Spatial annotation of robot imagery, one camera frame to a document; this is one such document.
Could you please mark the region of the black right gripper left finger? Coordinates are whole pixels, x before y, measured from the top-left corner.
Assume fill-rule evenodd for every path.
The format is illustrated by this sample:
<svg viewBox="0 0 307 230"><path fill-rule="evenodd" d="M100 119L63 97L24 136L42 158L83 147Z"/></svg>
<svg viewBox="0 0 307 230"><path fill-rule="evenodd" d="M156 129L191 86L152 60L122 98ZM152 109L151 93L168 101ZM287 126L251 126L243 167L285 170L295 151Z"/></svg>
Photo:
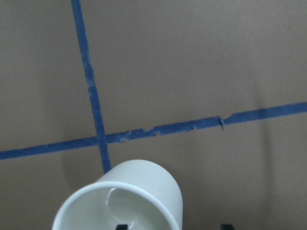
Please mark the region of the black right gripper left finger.
<svg viewBox="0 0 307 230"><path fill-rule="evenodd" d="M127 230L127 224L118 224L116 230Z"/></svg>

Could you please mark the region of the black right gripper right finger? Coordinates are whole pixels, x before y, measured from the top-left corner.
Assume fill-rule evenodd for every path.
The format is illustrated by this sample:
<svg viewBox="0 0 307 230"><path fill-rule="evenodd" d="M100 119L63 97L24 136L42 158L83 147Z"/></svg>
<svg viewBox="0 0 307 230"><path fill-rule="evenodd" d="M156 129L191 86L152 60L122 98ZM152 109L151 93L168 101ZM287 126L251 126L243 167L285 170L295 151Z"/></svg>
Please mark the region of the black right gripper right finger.
<svg viewBox="0 0 307 230"><path fill-rule="evenodd" d="M220 230L234 230L234 227L232 224L222 224Z"/></svg>

